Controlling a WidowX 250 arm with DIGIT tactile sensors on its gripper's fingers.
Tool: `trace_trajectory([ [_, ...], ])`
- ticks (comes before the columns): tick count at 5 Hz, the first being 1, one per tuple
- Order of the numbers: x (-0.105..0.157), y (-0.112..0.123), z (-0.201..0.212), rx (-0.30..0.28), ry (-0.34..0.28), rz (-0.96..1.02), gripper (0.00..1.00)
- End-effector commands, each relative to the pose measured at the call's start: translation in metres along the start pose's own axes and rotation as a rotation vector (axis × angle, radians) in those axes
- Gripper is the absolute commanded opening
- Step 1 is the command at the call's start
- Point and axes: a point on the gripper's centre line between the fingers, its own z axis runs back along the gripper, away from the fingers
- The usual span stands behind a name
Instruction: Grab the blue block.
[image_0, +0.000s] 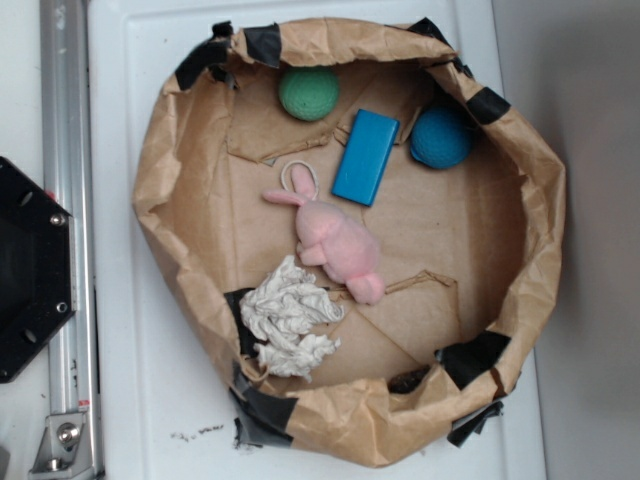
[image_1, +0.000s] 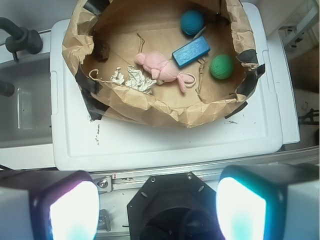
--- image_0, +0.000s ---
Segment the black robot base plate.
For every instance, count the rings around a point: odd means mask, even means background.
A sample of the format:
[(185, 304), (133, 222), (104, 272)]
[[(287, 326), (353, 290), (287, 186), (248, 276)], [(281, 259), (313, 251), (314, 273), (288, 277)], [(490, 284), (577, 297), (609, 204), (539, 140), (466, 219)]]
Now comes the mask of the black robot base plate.
[(1, 159), (1, 382), (14, 381), (74, 313), (70, 215)]

